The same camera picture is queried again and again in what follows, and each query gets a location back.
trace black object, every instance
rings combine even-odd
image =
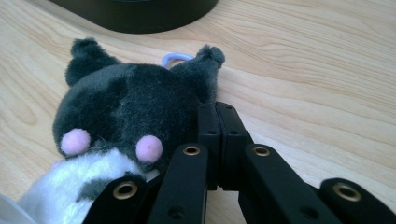
[[[129,203],[114,200],[125,179],[110,183],[84,223],[205,223],[206,191],[217,186],[239,191],[247,224],[396,223],[390,209],[349,180],[328,179],[320,189],[305,184],[273,148],[253,143],[230,105],[201,105],[197,135],[177,148],[165,176],[147,184],[128,177],[136,183],[124,192],[134,191]]]
[[[218,0],[50,0],[109,30],[149,34],[203,17]]]

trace plush toy ear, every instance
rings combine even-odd
[[[216,99],[218,70],[224,61],[220,49],[206,45],[194,59],[175,65],[170,71],[194,88],[201,103],[209,103]]]
[[[66,70],[66,82],[70,87],[92,72],[120,63],[108,55],[93,38],[76,39],[71,54],[73,60]]]

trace plush toy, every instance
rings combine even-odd
[[[214,102],[224,55],[204,46],[170,69],[122,63],[92,39],[76,40],[70,89],[53,123],[65,156],[18,205],[37,223],[81,223],[95,198],[125,175],[150,181],[196,129],[196,109]]]

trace pink cheek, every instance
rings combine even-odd
[[[136,144],[136,156],[140,161],[155,162],[163,154],[161,140],[153,135],[142,137]]]
[[[62,138],[61,150],[67,156],[74,156],[84,153],[90,147],[91,138],[87,131],[73,129]]]

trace wooden table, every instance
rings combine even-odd
[[[62,157],[51,125],[74,38],[124,62],[160,63],[202,45],[226,55],[218,101],[307,183],[359,183],[396,212],[396,3],[220,0],[152,35],[94,25],[49,1],[0,0],[0,193],[14,200]],[[234,192],[209,192],[207,223],[243,223]]]

